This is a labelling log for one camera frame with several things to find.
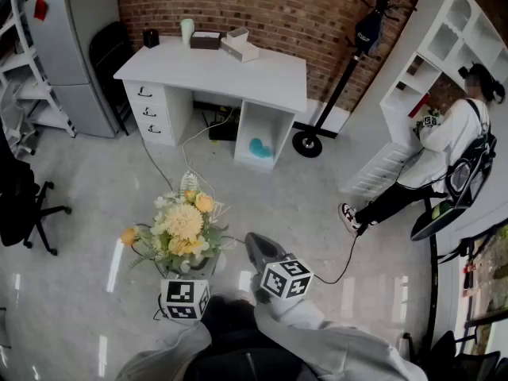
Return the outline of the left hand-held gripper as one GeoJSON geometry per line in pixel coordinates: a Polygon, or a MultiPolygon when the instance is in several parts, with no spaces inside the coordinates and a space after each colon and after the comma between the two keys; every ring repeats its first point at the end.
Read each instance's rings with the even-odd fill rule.
{"type": "Polygon", "coordinates": [[[207,280],[162,279],[159,305],[171,320],[200,321],[210,300],[207,280]]]}

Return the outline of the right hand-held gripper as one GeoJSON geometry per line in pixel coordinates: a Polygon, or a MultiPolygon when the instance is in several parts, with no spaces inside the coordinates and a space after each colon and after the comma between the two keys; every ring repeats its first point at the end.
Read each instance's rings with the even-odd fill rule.
{"type": "Polygon", "coordinates": [[[272,299],[293,302],[306,295],[314,272],[303,260],[258,233],[248,233],[244,244],[256,270],[252,292],[257,302],[267,304],[272,299]]]}

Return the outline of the yellow flowers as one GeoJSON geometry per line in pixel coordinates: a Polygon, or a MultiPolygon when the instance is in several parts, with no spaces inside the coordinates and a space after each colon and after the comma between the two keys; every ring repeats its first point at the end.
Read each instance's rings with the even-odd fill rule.
{"type": "Polygon", "coordinates": [[[121,243],[136,254],[130,268],[149,262],[165,276],[196,276],[208,263],[215,267],[222,252],[240,243],[227,235],[226,225],[219,225],[229,208],[203,191],[192,171],[183,175],[178,190],[159,196],[154,205],[151,224],[135,224],[121,234],[121,243]]]}

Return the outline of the person's right forearm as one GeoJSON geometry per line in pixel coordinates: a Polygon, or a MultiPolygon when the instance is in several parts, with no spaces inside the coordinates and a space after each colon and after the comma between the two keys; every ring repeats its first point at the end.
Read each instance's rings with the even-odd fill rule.
{"type": "Polygon", "coordinates": [[[382,338],[326,321],[306,298],[272,299],[254,308],[258,329],[303,360],[318,381],[427,381],[423,370],[403,359],[382,338]]]}

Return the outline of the person's left forearm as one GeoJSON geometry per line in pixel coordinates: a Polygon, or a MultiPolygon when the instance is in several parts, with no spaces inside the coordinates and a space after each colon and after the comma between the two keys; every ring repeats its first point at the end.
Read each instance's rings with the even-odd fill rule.
{"type": "Polygon", "coordinates": [[[114,381],[183,381],[192,360],[212,342],[210,332],[200,321],[162,319],[156,330],[160,337],[156,348],[137,353],[114,381]]]}

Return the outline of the white desk with drawers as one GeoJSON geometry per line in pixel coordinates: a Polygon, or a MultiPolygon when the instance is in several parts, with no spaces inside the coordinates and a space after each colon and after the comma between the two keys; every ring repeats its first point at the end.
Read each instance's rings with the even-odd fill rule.
{"type": "Polygon", "coordinates": [[[222,49],[192,49],[178,37],[161,37],[154,48],[141,48],[115,74],[123,82],[141,136],[177,146],[194,110],[194,94],[230,98],[241,110],[234,159],[274,168],[296,116],[307,110],[306,62],[260,50],[246,63],[222,49]],[[261,139],[273,157],[249,151],[261,139]]]}

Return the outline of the white desk organizer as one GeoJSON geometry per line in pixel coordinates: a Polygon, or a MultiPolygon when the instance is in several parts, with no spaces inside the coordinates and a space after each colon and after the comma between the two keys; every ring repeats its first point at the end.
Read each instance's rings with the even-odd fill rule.
{"type": "Polygon", "coordinates": [[[221,38],[221,49],[242,63],[259,57],[260,49],[248,42],[249,31],[246,28],[234,29],[221,38]]]}

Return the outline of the person's dark clothed body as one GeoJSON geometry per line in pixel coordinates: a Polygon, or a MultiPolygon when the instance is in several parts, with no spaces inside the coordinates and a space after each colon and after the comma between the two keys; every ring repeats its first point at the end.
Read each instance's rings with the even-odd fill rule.
{"type": "Polygon", "coordinates": [[[250,302],[213,296],[202,322],[211,344],[183,381],[318,381],[300,358],[261,333],[250,302]]]}

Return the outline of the blue soft object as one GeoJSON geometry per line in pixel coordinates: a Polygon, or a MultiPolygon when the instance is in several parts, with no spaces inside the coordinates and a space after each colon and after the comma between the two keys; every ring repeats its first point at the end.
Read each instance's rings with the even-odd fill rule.
{"type": "Polygon", "coordinates": [[[273,157],[273,151],[269,146],[263,145],[261,139],[253,138],[249,143],[249,151],[256,157],[267,159],[273,157]]]}

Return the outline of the black coat rack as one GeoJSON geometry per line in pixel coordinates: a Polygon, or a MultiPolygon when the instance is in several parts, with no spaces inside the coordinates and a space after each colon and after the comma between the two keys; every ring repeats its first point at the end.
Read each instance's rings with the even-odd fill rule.
{"type": "MultiPolygon", "coordinates": [[[[366,0],[360,0],[364,5],[367,6],[370,13],[373,11],[373,9],[377,10],[383,10],[384,8],[387,9],[383,16],[384,19],[390,19],[392,21],[399,22],[400,19],[397,17],[393,17],[388,14],[390,10],[409,10],[411,12],[416,10],[415,6],[408,6],[403,4],[392,4],[391,0],[375,0],[375,3],[372,5],[366,0]]],[[[302,156],[305,156],[306,158],[316,158],[318,157],[322,152],[322,142],[318,138],[318,134],[321,132],[321,127],[324,125],[327,117],[331,113],[333,107],[335,106],[337,99],[341,96],[344,88],[346,87],[348,81],[352,77],[353,72],[356,69],[356,66],[360,62],[360,58],[362,56],[366,56],[365,54],[362,54],[360,57],[354,56],[356,52],[356,48],[354,46],[355,42],[355,36],[353,40],[350,40],[348,37],[345,38],[347,42],[347,46],[349,48],[353,48],[354,51],[352,52],[350,56],[350,60],[348,62],[347,67],[345,68],[344,72],[342,73],[342,76],[337,83],[335,89],[333,90],[333,93],[330,95],[328,102],[325,105],[325,108],[323,109],[320,117],[316,121],[314,125],[310,125],[300,131],[298,131],[292,138],[292,145],[294,149],[302,156]]]]}

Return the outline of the black curved floor stand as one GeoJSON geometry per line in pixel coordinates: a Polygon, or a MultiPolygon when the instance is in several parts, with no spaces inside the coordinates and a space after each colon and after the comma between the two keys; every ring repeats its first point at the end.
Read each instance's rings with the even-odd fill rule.
{"type": "Polygon", "coordinates": [[[432,224],[411,236],[412,241],[429,246],[430,300],[428,321],[420,346],[424,356],[448,331],[460,338],[468,319],[471,303],[464,284],[468,275],[464,268],[468,262],[471,230],[464,223],[468,212],[446,210],[432,224]]]}

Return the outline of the black router box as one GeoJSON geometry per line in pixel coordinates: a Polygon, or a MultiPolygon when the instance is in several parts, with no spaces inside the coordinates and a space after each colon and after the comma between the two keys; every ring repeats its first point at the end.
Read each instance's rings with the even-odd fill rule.
{"type": "Polygon", "coordinates": [[[236,141],[240,115],[241,110],[237,107],[220,106],[210,123],[209,138],[215,141],[236,141]]]}

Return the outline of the black office chair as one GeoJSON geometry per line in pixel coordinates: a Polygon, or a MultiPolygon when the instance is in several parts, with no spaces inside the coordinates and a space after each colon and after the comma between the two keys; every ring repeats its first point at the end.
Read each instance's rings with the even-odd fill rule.
{"type": "Polygon", "coordinates": [[[72,208],[42,207],[47,190],[53,188],[54,183],[49,181],[42,186],[36,184],[29,164],[14,156],[6,135],[0,132],[0,241],[4,246],[22,243],[31,248],[33,244],[29,238],[36,229],[46,250],[53,256],[58,255],[58,251],[48,243],[42,220],[60,211],[71,214],[72,208]]]}

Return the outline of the black framed glass door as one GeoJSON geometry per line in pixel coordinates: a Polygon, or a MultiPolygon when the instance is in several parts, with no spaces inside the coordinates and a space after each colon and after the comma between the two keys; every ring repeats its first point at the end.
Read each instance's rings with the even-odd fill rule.
{"type": "Polygon", "coordinates": [[[468,238],[462,296],[468,302],[465,329],[508,318],[508,218],[468,238]]]}

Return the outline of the black mesh chair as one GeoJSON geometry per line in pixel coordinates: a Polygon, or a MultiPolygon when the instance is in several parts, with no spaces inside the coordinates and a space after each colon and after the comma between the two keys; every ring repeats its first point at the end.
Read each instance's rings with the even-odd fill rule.
{"type": "Polygon", "coordinates": [[[420,356],[414,350],[412,336],[404,333],[402,338],[408,342],[410,362],[423,370],[428,381],[508,381],[508,357],[502,358],[500,351],[483,355],[456,352],[459,341],[473,336],[456,339],[449,330],[420,356]]]}

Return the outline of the red book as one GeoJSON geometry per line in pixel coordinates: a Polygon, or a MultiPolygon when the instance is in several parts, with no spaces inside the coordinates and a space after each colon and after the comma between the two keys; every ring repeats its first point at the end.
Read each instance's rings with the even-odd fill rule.
{"type": "Polygon", "coordinates": [[[416,106],[410,111],[408,117],[414,118],[418,114],[420,109],[427,103],[429,97],[430,97],[429,93],[424,94],[422,98],[419,100],[419,102],[416,104],[416,106]]]}

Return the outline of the white swivel chair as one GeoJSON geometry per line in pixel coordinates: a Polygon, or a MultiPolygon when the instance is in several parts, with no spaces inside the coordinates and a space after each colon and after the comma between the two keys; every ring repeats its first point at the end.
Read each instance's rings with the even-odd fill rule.
{"type": "Polygon", "coordinates": [[[21,85],[8,82],[0,94],[0,120],[7,143],[16,158],[23,154],[34,156],[36,149],[30,145],[39,132],[26,116],[26,110],[15,95],[21,85]]]}

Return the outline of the black folding chair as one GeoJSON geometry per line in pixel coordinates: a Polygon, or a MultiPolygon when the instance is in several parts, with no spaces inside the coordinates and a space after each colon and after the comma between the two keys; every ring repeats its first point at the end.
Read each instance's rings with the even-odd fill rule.
{"type": "Polygon", "coordinates": [[[99,31],[89,47],[89,56],[106,101],[126,136],[125,120],[132,112],[123,82],[114,74],[134,55],[125,25],[115,21],[99,31]]]}

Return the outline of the brown rectangular tray box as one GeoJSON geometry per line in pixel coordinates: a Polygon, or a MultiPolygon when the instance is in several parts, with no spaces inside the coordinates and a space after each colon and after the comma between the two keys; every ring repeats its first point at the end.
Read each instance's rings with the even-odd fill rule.
{"type": "Polygon", "coordinates": [[[190,37],[192,49],[218,50],[221,47],[221,33],[194,31],[190,37]]]}

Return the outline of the white bookcase cabinet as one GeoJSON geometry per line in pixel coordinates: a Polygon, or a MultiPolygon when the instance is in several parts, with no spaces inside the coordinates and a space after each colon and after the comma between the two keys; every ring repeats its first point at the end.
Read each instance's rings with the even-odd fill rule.
{"type": "Polygon", "coordinates": [[[410,113],[440,75],[482,63],[508,79],[508,47],[475,0],[418,0],[396,45],[338,134],[341,192],[374,198],[421,149],[410,113]]]}

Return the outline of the white cup with mint lid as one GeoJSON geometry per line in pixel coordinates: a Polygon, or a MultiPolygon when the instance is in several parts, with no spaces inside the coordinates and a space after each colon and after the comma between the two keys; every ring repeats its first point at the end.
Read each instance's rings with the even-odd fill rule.
{"type": "Polygon", "coordinates": [[[190,18],[182,19],[180,22],[182,42],[185,46],[191,43],[191,37],[194,33],[194,21],[190,18]]]}

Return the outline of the grey refrigerator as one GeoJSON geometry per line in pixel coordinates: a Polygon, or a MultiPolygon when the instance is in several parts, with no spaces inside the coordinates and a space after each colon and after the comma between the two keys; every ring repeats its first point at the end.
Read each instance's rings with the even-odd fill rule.
{"type": "Polygon", "coordinates": [[[33,17],[36,0],[25,2],[29,32],[45,75],[75,130],[113,138],[119,125],[92,67],[92,38],[119,20],[117,0],[44,0],[44,21],[33,17]]]}

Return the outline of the white metal shelf rack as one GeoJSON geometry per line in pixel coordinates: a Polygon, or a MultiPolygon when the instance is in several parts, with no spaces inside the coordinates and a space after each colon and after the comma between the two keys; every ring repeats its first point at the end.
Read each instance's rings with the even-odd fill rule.
{"type": "Polygon", "coordinates": [[[38,59],[35,44],[28,31],[23,9],[26,0],[0,0],[10,8],[6,19],[0,21],[0,38],[13,31],[13,46],[0,54],[0,84],[6,88],[14,84],[13,96],[21,103],[28,121],[34,125],[65,130],[70,137],[75,127],[64,112],[38,59]]]}

